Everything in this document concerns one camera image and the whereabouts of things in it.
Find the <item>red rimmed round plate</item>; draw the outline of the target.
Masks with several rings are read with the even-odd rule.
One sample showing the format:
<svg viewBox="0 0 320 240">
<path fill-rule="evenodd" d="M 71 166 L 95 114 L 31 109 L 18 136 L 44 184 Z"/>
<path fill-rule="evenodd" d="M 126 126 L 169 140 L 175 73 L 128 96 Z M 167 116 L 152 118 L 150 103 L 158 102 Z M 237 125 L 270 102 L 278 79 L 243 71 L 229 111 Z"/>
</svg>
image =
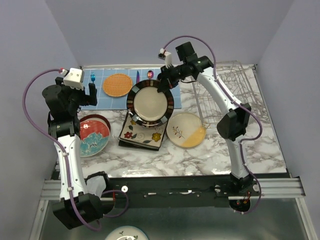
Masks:
<svg viewBox="0 0 320 240">
<path fill-rule="evenodd" d="M 98 120 L 101 120 L 102 122 L 104 122 L 104 123 L 107 125 L 109 131 L 111 132 L 111 124 L 110 124 L 110 122 L 107 120 L 107 118 L 105 118 L 104 116 L 99 115 L 99 114 L 89 114 L 89 115 L 86 115 L 86 116 L 82 117 L 82 118 L 79 120 L 79 122 L 81 123 L 81 122 L 84 122 L 84 121 L 89 120 L 89 119 L 98 119 Z"/>
</svg>

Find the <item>dark olive round plate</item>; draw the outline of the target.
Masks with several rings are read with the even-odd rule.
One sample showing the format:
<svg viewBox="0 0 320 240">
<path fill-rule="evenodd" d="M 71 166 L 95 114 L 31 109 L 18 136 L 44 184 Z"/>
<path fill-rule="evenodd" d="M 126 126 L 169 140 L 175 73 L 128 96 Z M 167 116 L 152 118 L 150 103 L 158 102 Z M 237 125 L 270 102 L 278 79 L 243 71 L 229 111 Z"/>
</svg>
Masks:
<svg viewBox="0 0 320 240">
<path fill-rule="evenodd" d="M 127 113 L 137 125 L 157 128 L 168 122 L 174 111 L 170 91 L 158 92 L 160 81 L 147 79 L 135 84 L 126 99 Z"/>
</svg>

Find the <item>white red rimmed plate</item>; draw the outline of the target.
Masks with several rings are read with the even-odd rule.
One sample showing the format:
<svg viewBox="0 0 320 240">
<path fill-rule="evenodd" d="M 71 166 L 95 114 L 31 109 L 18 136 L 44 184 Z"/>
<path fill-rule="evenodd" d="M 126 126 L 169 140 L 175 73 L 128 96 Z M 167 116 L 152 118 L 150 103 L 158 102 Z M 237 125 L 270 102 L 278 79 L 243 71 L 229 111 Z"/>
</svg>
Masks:
<svg viewBox="0 0 320 240">
<path fill-rule="evenodd" d="M 108 144 L 110 128 L 98 118 L 89 118 L 80 123 L 80 156 L 92 157 Z"/>
</svg>

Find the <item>yellow round plate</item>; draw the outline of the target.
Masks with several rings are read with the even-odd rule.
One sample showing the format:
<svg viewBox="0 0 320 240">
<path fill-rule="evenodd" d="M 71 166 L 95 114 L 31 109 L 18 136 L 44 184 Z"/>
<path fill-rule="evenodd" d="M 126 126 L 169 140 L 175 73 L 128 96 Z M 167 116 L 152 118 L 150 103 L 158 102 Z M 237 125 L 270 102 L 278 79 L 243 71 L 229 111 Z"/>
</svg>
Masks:
<svg viewBox="0 0 320 240">
<path fill-rule="evenodd" d="M 190 112 L 173 115 L 166 126 L 168 139 L 180 148 L 194 148 L 200 145 L 206 136 L 200 118 Z"/>
</svg>

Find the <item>wire dish rack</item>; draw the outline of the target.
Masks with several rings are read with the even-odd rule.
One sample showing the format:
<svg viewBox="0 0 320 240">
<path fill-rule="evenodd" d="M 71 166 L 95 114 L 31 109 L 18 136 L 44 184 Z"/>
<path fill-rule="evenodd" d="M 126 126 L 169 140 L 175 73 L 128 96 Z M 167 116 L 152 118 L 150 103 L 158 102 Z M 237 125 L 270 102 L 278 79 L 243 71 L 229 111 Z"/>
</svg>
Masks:
<svg viewBox="0 0 320 240">
<path fill-rule="evenodd" d="M 217 65 L 216 73 L 220 82 L 230 90 L 232 99 L 238 99 L 243 104 L 250 104 L 251 112 L 261 122 L 262 135 L 268 135 L 272 131 L 272 125 L 258 87 L 255 66 L 243 65 L 239 61 L 226 61 Z M 216 126 L 224 115 L 212 96 L 200 83 L 193 82 L 192 88 L 202 126 L 208 135 L 217 134 Z"/>
</svg>

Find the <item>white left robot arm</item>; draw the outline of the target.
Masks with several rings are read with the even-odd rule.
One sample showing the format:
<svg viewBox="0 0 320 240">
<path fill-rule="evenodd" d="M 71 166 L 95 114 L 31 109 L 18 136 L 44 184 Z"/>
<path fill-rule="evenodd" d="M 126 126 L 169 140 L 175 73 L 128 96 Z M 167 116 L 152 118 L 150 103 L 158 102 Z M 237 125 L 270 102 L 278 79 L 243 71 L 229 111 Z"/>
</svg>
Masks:
<svg viewBox="0 0 320 240">
<path fill-rule="evenodd" d="M 80 106 L 96 106 L 97 90 L 89 83 L 89 94 L 82 89 L 64 84 L 62 77 L 55 84 L 46 87 L 42 96 L 49 108 L 48 134 L 54 141 L 60 170 L 59 202 L 52 207 L 53 214 L 69 230 L 85 225 L 103 217 L 101 198 L 111 191 L 109 178 L 103 171 L 84 178 L 80 158 Z"/>
</svg>

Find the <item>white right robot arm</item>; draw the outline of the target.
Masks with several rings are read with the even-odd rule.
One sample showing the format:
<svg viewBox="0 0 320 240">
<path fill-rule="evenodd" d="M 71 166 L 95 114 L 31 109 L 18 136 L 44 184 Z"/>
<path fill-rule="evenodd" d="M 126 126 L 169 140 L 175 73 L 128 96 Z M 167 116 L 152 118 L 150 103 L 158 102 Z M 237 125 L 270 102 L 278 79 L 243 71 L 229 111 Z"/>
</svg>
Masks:
<svg viewBox="0 0 320 240">
<path fill-rule="evenodd" d="M 241 196 L 254 182 L 254 176 L 248 169 L 242 146 L 252 113 L 251 106 L 233 96 L 222 82 L 217 75 L 216 59 L 209 59 L 207 56 L 199 57 L 189 41 L 177 46 L 176 52 L 182 62 L 177 66 L 172 64 L 170 52 L 162 48 L 158 53 L 158 57 L 164 60 L 165 65 L 161 67 L 161 73 L 158 75 L 160 84 L 157 91 L 166 93 L 188 77 L 193 77 L 206 89 L 222 114 L 216 129 L 225 139 L 228 147 L 231 162 L 230 191 L 236 196 Z"/>
</svg>

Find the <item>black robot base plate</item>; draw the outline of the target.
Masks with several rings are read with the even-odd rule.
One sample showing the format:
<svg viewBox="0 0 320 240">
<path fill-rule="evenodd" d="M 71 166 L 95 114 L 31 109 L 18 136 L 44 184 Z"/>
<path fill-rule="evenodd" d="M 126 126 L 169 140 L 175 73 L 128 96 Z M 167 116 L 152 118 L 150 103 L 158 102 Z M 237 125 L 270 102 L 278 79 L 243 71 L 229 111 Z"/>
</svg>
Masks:
<svg viewBox="0 0 320 240">
<path fill-rule="evenodd" d="M 77 197 L 81 206 L 108 213 L 112 206 L 127 208 L 228 208 L 236 204 L 230 197 L 257 196 L 252 176 L 232 175 L 120 177 L 106 180 L 108 200 L 87 193 Z"/>
</svg>

